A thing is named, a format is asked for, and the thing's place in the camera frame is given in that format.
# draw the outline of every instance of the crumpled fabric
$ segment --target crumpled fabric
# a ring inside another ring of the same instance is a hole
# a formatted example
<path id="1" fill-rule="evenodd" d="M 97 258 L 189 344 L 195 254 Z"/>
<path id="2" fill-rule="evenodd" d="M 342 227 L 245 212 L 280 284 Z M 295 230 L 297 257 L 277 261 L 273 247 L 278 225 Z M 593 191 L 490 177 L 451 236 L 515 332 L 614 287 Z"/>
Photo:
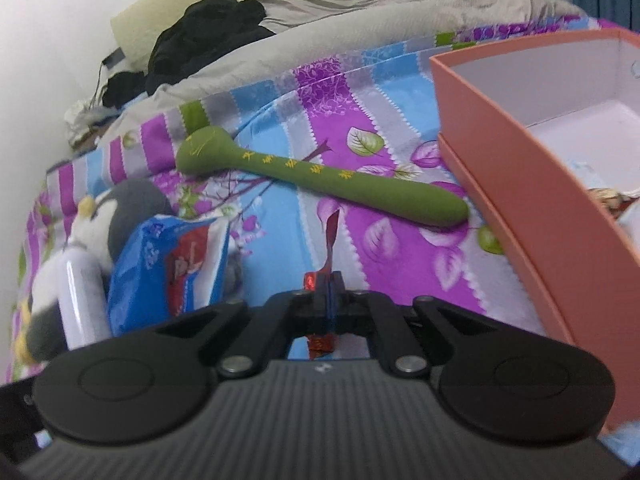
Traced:
<path id="1" fill-rule="evenodd" d="M 236 48 L 273 36 L 257 0 L 201 0 L 158 37 L 149 59 L 149 95 L 164 83 L 176 84 Z"/>
<path id="2" fill-rule="evenodd" d="M 107 88 L 102 96 L 102 105 L 107 108 L 120 109 L 144 92 L 145 75 L 143 72 L 118 72 L 107 81 Z"/>

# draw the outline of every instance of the white plastic bottle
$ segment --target white plastic bottle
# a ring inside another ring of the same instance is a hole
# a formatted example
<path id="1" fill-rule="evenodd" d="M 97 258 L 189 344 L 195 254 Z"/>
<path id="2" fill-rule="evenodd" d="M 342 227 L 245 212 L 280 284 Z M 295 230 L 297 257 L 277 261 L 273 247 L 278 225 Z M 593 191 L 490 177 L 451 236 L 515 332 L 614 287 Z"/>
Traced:
<path id="1" fill-rule="evenodd" d="M 60 257 L 58 304 L 70 350 L 111 337 L 100 265 L 78 242 L 70 241 Z"/>

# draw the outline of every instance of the metal screw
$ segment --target metal screw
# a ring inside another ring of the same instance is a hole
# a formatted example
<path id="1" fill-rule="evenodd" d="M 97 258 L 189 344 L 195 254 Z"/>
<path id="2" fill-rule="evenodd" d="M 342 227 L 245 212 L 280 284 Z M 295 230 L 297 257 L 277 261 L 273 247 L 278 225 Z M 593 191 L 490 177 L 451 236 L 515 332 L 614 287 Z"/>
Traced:
<path id="1" fill-rule="evenodd" d="M 231 357 L 225 358 L 220 366 L 230 374 L 241 374 L 251 369 L 253 365 L 254 362 L 246 355 L 232 355 Z"/>
<path id="2" fill-rule="evenodd" d="M 322 363 L 321 365 L 316 366 L 316 372 L 320 372 L 321 374 L 325 374 L 333 370 L 334 367 L 329 363 Z"/>
<path id="3" fill-rule="evenodd" d="M 396 359 L 396 368 L 401 372 L 412 374 L 421 372 L 427 367 L 427 361 L 417 355 L 403 355 Z"/>

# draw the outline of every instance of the white wall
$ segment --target white wall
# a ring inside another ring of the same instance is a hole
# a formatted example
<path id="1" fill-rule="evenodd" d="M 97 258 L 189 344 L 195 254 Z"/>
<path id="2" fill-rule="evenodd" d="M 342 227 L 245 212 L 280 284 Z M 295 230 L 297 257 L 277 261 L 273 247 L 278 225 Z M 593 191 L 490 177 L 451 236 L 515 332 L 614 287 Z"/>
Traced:
<path id="1" fill-rule="evenodd" d="M 116 43 L 109 20 L 136 0 L 0 0 L 0 377 L 17 256 L 45 170 L 68 155 L 62 116 L 94 92 Z"/>

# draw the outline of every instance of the cable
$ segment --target cable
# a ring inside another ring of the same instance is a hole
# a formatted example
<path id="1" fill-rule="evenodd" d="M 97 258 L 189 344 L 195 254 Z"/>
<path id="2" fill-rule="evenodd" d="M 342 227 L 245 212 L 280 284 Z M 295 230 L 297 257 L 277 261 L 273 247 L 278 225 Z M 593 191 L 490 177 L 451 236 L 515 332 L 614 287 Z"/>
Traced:
<path id="1" fill-rule="evenodd" d="M 94 96 L 91 98 L 89 102 L 89 108 L 93 108 L 95 106 L 95 100 L 98 97 L 98 90 L 100 89 L 100 79 L 102 78 L 102 63 L 100 63 L 100 68 L 98 69 L 98 82 L 95 84 L 95 92 Z"/>

